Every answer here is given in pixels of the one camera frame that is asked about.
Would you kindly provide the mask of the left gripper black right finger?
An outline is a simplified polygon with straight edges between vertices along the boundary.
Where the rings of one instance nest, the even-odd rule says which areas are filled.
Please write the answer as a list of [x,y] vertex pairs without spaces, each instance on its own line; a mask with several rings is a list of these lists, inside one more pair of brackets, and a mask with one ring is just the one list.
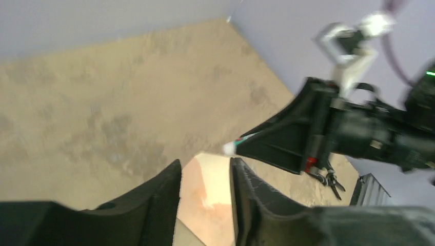
[[236,245],[434,245],[434,212],[419,207],[307,207],[230,160]]

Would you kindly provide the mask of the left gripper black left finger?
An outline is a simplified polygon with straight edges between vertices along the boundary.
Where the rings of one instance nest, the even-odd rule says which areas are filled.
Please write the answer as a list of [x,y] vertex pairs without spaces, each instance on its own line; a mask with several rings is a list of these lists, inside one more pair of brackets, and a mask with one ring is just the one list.
[[1,203],[1,245],[172,245],[181,163],[93,210],[53,201]]

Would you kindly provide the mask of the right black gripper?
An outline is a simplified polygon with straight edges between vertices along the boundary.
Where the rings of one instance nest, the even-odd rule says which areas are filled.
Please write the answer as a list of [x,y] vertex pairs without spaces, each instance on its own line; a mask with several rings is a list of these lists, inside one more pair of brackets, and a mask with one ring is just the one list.
[[[261,133],[280,122],[308,115],[313,107],[320,80],[308,77],[298,95],[281,111],[251,130],[248,136],[235,140],[235,153],[258,160],[292,174],[299,175],[303,170],[303,155],[308,138],[307,130],[277,130]],[[306,173],[317,175],[318,170],[333,168],[329,164],[330,153],[338,153],[353,158],[388,162],[394,143],[394,132],[388,128],[388,105],[379,99],[375,86],[359,83],[352,90],[366,90],[373,99],[364,105],[356,105],[336,98],[330,110],[331,121],[327,124],[325,138],[315,157],[306,162]]]

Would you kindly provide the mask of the brown envelope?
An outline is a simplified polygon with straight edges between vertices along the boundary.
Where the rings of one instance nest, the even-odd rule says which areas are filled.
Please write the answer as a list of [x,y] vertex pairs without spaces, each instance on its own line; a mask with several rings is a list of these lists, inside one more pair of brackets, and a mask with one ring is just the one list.
[[228,157],[199,153],[182,169],[174,245],[233,245]]

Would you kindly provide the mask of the green white glue stick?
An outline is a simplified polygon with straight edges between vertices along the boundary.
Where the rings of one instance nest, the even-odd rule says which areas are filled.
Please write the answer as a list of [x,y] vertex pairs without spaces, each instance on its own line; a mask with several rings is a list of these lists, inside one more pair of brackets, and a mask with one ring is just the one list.
[[237,156],[241,154],[239,150],[239,145],[244,143],[247,139],[257,135],[256,133],[251,133],[245,136],[241,136],[234,141],[228,142],[222,146],[222,154],[224,156]]

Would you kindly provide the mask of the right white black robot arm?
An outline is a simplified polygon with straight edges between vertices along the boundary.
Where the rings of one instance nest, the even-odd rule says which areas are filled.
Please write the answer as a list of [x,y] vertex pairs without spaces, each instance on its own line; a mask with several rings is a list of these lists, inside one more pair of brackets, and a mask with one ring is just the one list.
[[339,97],[332,81],[308,77],[290,104],[224,152],[306,172],[328,185],[336,181],[332,153],[393,164],[403,172],[434,168],[434,66],[409,90],[404,110],[381,101],[373,85],[354,89],[371,92],[372,100],[351,103]]

